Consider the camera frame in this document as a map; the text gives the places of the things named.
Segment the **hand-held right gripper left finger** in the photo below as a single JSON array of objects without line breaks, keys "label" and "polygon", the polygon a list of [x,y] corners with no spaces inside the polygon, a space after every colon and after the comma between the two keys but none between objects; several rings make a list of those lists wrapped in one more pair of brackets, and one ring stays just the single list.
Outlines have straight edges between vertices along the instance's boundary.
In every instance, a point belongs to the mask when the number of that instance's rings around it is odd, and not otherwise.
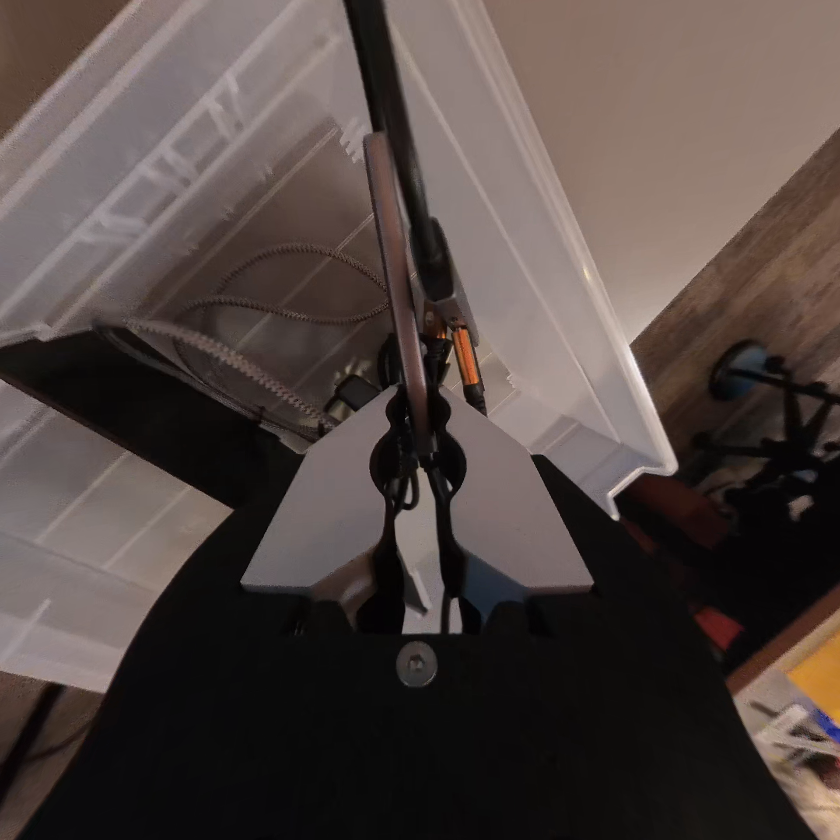
[{"label": "hand-held right gripper left finger", "polygon": [[241,579],[247,592],[368,597],[396,580],[399,597],[420,597],[396,544],[416,468],[405,402],[393,385],[309,448]]}]

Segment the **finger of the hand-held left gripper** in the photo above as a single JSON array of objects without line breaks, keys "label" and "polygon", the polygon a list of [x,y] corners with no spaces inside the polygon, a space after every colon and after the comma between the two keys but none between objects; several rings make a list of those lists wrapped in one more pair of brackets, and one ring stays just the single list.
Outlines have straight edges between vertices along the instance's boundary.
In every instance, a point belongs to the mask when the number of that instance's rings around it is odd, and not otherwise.
[{"label": "finger of the hand-held left gripper", "polygon": [[448,326],[472,330],[475,320],[448,241],[429,210],[385,5],[381,1],[345,1],[343,5],[371,126],[385,135],[391,150],[413,262],[425,297],[437,307]]}]

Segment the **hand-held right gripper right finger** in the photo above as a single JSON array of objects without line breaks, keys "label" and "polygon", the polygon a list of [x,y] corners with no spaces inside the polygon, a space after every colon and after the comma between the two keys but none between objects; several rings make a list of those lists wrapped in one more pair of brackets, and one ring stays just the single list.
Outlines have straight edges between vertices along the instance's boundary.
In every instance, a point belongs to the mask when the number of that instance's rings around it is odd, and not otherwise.
[{"label": "hand-held right gripper right finger", "polygon": [[527,449],[457,397],[429,394],[439,565],[451,596],[589,592],[591,573]]}]

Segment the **grey metal usb hub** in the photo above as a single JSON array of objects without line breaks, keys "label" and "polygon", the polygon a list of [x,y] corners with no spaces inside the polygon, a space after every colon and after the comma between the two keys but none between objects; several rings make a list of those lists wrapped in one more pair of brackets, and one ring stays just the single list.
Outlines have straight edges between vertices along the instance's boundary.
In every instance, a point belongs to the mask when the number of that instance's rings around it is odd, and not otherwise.
[{"label": "grey metal usb hub", "polygon": [[418,456],[427,460],[436,451],[436,441],[429,415],[424,354],[418,336],[408,273],[406,237],[396,174],[385,133],[368,133],[363,140],[363,151],[386,291],[402,365],[408,416]]}]

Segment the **clear plastic storage bin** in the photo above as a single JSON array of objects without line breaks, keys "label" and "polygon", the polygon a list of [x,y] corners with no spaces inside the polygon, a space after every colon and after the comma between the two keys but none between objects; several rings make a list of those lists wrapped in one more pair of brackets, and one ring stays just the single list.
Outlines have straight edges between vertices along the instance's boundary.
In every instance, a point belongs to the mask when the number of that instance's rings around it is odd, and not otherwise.
[{"label": "clear plastic storage bin", "polygon": [[[388,2],[427,196],[512,394],[617,517],[676,457],[481,2]],[[371,222],[341,2],[131,2],[2,141],[2,345],[171,312],[270,241]]]}]

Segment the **black office chair base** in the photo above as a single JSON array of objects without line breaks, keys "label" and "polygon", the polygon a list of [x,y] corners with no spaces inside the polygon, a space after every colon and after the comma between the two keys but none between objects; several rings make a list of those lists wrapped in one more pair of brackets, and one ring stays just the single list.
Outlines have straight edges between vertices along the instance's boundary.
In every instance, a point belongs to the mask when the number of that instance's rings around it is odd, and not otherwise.
[{"label": "black office chair base", "polygon": [[719,459],[728,456],[761,462],[760,469],[722,492],[726,507],[741,525],[778,513],[792,522],[791,504],[809,500],[810,519],[838,515],[838,441],[823,440],[826,423],[839,406],[838,394],[825,383],[799,383],[784,357],[770,355],[761,343],[733,344],[711,368],[707,390],[719,403],[746,396],[757,386],[781,393],[782,437],[763,437],[757,444],[724,444],[710,433],[696,434],[694,449]]}]

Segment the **yellow box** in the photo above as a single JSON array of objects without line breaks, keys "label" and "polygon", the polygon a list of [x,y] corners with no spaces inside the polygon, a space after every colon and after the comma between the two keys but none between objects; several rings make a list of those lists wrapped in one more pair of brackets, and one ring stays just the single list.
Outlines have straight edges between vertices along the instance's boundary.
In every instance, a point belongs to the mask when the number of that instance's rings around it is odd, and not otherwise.
[{"label": "yellow box", "polygon": [[839,646],[825,644],[787,672],[789,680],[828,717],[839,716]]}]

